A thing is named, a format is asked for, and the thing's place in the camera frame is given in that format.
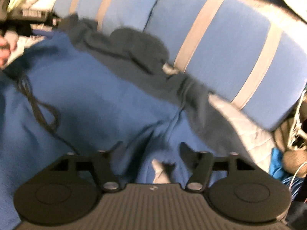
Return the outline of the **person left hand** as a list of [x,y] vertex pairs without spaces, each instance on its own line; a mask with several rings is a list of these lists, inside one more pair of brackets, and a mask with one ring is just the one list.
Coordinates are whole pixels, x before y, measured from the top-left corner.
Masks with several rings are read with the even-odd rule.
[[6,31],[1,35],[1,69],[5,67],[12,52],[17,48],[19,36],[15,31]]

